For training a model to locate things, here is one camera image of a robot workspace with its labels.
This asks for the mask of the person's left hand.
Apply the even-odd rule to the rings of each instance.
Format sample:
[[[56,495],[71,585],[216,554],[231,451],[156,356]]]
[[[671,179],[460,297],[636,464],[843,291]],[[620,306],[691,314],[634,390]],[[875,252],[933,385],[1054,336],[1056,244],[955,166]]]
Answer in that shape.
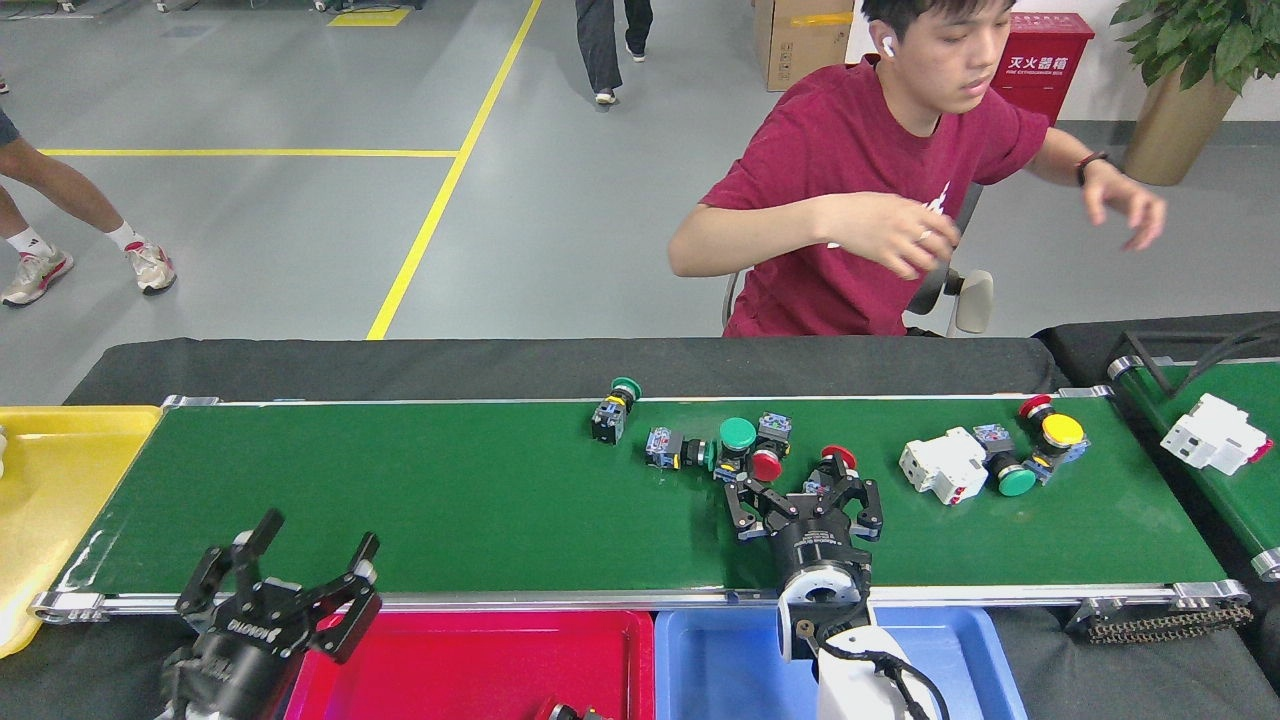
[[[1082,200],[1093,225],[1101,225],[1108,211],[1124,215],[1132,237],[1124,249],[1146,251],[1165,231],[1169,208],[1164,199],[1123,174],[1108,161],[1093,161],[1083,172]]]

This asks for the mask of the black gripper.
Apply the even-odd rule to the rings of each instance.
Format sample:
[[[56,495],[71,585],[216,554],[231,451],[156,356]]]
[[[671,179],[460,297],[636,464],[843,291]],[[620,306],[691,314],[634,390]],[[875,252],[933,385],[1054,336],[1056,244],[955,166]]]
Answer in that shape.
[[[852,546],[850,532],[868,542],[881,541],[884,512],[874,479],[854,473],[837,480],[823,512],[817,511],[818,496],[781,495],[746,471],[727,482],[724,492],[736,538],[768,537],[780,584],[819,566],[854,574],[870,570],[870,553]],[[850,518],[845,506],[851,500],[861,507]]]
[[[344,664],[371,626],[383,605],[372,562],[378,534],[364,534],[332,582],[303,593],[301,585],[259,585],[259,561],[284,521],[269,509],[252,530],[211,546],[198,561],[175,603],[198,637],[163,665],[163,719],[274,719],[306,647]],[[236,598],[214,603],[228,574]]]

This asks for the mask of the person's right hand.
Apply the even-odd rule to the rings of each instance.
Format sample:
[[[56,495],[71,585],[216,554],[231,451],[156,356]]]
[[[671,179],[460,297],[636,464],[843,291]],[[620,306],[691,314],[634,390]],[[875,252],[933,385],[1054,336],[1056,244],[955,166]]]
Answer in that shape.
[[[914,281],[947,261],[961,233],[945,214],[895,193],[856,192],[818,197],[818,237]]]

